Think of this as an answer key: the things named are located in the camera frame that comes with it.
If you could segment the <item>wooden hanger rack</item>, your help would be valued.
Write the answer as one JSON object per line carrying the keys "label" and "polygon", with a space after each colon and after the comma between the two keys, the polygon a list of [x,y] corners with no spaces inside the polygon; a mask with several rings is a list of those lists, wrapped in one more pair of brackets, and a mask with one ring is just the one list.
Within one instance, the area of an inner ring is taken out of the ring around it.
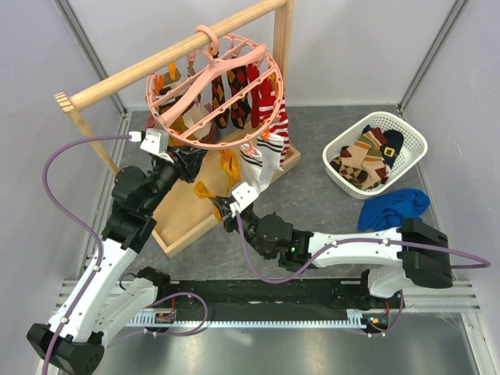
{"label": "wooden hanger rack", "polygon": [[144,218],[138,204],[154,191],[155,175],[139,174],[140,187],[127,196],[133,208],[119,208],[113,218],[140,226],[168,256],[218,223],[214,205],[199,198],[197,188],[206,185],[217,195],[230,192],[248,168],[240,147],[268,141],[284,121],[293,14],[291,1],[258,2],[211,27],[197,27],[192,36],[76,95],[55,96],[115,182],[121,182],[126,169],[115,164],[80,113],[146,79],[152,126],[145,150],[155,157],[155,166],[181,164],[181,181]]}

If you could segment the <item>mustard yellow sock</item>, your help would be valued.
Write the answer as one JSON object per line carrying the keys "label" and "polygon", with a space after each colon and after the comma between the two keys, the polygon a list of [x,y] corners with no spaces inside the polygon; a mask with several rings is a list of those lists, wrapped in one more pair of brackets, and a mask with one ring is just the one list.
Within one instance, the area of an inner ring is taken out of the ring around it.
{"label": "mustard yellow sock", "polygon": [[[229,195],[231,188],[241,182],[241,173],[236,154],[230,149],[219,150],[220,169],[227,175],[225,194]],[[194,188],[194,193],[199,198],[215,198],[205,184],[199,181]]]}

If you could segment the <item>pink round clip hanger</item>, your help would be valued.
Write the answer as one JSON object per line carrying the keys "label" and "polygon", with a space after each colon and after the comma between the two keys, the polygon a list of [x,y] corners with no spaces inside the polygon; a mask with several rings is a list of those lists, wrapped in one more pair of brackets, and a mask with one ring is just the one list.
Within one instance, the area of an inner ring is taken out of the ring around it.
{"label": "pink round clip hanger", "polygon": [[195,72],[195,54],[187,56],[187,76],[175,64],[148,78],[145,129],[166,133],[170,145],[203,149],[234,148],[252,139],[284,136],[288,118],[280,68],[265,44],[235,34],[223,36],[207,26],[198,32],[210,40],[199,49],[207,65]]}

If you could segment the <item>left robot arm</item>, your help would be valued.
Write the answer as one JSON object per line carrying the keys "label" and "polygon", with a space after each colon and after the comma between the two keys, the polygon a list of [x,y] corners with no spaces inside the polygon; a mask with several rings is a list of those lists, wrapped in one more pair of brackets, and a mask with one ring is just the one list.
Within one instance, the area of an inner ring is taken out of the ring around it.
{"label": "left robot arm", "polygon": [[124,270],[150,238],[155,209],[179,180],[192,183],[206,152],[167,146],[153,153],[152,169],[126,166],[115,176],[112,212],[101,234],[90,227],[97,249],[61,308],[47,323],[35,323],[27,340],[43,361],[69,374],[92,374],[115,336],[142,309],[163,307],[171,299],[169,277],[147,267],[111,303],[106,300]]}

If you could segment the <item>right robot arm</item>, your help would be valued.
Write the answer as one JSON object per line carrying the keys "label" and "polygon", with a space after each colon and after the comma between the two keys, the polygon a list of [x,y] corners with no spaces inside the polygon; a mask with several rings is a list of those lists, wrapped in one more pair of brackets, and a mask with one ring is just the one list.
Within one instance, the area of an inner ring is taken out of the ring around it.
{"label": "right robot arm", "polygon": [[211,202],[225,231],[241,235],[244,249],[253,248],[290,272],[367,265],[357,290],[366,307],[376,307],[411,286],[453,285],[446,235],[419,220],[404,219],[399,227],[368,234],[325,234],[298,230],[275,213],[259,217],[247,198],[216,196]]}

